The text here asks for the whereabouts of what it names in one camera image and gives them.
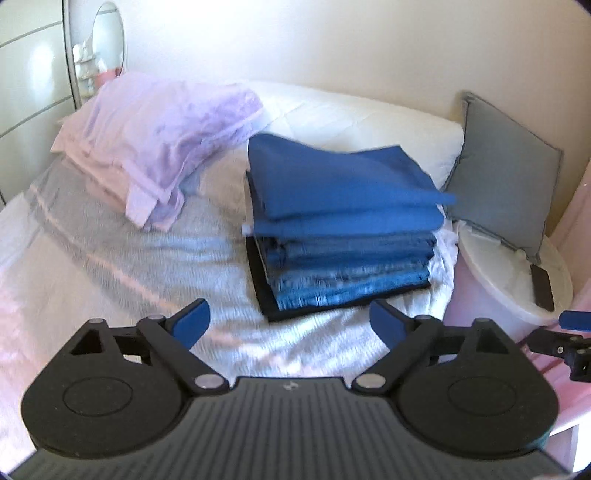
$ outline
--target black smartphone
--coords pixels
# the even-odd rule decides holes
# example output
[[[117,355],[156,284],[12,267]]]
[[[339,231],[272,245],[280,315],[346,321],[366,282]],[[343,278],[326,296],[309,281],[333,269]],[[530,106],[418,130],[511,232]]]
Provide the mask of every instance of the black smartphone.
[[[531,270],[531,282],[534,285],[535,304],[548,310],[554,311],[554,297],[552,296],[552,286],[550,285],[550,277],[548,272],[537,265],[533,265]]]

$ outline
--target white pillow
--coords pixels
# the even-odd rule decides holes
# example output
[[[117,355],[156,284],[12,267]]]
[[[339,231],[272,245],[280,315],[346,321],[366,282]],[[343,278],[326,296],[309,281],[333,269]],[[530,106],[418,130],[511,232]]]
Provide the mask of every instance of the white pillow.
[[[438,189],[464,143],[460,124],[411,108],[280,83],[249,87],[265,106],[265,131],[333,151],[400,145]]]

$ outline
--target gray pillow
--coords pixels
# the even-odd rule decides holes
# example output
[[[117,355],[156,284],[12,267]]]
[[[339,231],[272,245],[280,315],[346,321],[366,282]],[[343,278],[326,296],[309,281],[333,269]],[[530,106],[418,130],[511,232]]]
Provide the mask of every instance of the gray pillow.
[[[447,214],[539,263],[562,150],[472,93],[463,101],[464,147],[446,187],[457,200]]]

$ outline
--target drawer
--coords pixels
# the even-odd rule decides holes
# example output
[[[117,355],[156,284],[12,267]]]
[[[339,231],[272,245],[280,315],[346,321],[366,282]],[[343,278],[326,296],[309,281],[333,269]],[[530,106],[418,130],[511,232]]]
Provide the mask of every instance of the drawer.
[[[0,2],[0,45],[32,30],[62,21],[61,0]]]
[[[0,135],[72,95],[62,26],[0,48]]]
[[[73,112],[69,98],[0,138],[0,192],[7,202],[26,190],[56,157],[49,149],[60,130],[57,122]]]

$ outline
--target white bin lid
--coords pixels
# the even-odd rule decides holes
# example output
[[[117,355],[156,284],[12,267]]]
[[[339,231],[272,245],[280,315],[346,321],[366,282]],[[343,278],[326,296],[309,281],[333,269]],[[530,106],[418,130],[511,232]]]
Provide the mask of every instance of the white bin lid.
[[[555,323],[573,301],[573,284],[558,250],[544,237],[540,248],[541,267],[548,272],[554,305],[548,312],[535,304],[530,262],[517,252],[468,225],[459,229],[459,249],[474,278],[520,320],[537,326]]]

